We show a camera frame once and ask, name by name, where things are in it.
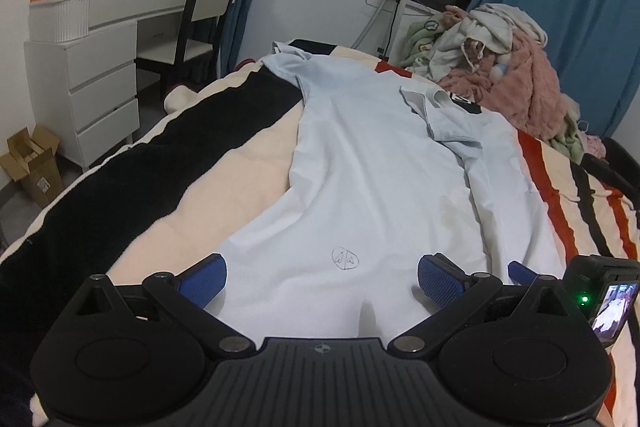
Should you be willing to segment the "white grey garment on pile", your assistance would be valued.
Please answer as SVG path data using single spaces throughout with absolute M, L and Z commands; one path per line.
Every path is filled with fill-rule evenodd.
M 428 51 L 425 63 L 414 71 L 435 82 L 464 65 L 475 72 L 486 52 L 504 55 L 512 51 L 516 30 L 542 48 L 548 43 L 547 33 L 523 10 L 503 3 L 482 4 L 446 29 Z

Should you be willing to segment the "black and white chair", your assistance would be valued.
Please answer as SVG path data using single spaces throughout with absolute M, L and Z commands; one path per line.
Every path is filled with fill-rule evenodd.
M 147 41 L 138 51 L 137 69 L 159 75 L 160 81 L 169 86 L 186 78 L 198 65 L 215 65 L 231 5 L 232 0 L 186 0 L 175 35 Z M 216 26 L 211 42 L 194 37 L 194 27 L 201 22 Z

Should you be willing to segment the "light green garment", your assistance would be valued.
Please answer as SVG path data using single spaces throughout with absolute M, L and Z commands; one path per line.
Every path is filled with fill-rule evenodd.
M 447 30 L 444 13 L 412 23 L 400 49 L 396 65 L 408 69 L 425 66 L 432 56 L 436 40 Z

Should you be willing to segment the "cardboard box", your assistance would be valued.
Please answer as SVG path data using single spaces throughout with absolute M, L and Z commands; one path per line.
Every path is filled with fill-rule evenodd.
M 46 208 L 64 190 L 56 163 L 60 139 L 45 127 L 27 128 L 6 140 L 8 153 L 1 156 L 1 168 L 24 188 L 41 208 Z

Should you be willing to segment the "striped red black cream blanket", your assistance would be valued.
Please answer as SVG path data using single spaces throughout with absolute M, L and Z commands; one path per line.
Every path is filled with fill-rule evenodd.
M 80 284 L 107 272 L 137 284 L 181 271 L 288 189 L 303 105 L 299 91 L 258 80 L 262 62 L 216 81 L 143 139 L 80 176 L 1 258 L 1 426 L 32 426 L 32 355 Z M 562 260 L 639 260 L 634 196 L 506 124 L 515 156 L 546 204 Z M 639 426 L 639 303 L 613 348 L 605 400 L 616 426 Z

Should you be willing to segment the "small pink garment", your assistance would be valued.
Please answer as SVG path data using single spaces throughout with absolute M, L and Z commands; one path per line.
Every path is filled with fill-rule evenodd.
M 600 136 L 580 132 L 579 138 L 580 142 L 582 142 L 582 148 L 586 154 L 598 159 L 604 159 L 606 157 L 606 146 L 602 142 Z

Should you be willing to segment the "white dressing table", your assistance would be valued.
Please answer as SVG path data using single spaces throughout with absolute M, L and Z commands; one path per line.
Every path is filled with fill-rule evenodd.
M 182 11 L 186 0 L 38 0 L 24 43 L 37 124 L 58 153 L 88 169 L 140 127 L 136 65 L 142 20 Z

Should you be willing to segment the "pink fluffy blanket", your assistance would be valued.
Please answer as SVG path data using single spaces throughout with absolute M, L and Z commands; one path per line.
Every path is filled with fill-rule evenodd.
M 465 13 L 454 6 L 447 13 Z M 546 51 L 520 30 L 509 54 L 486 52 L 478 69 L 453 69 L 439 87 L 500 113 L 515 128 L 548 141 L 564 127 L 566 103 Z

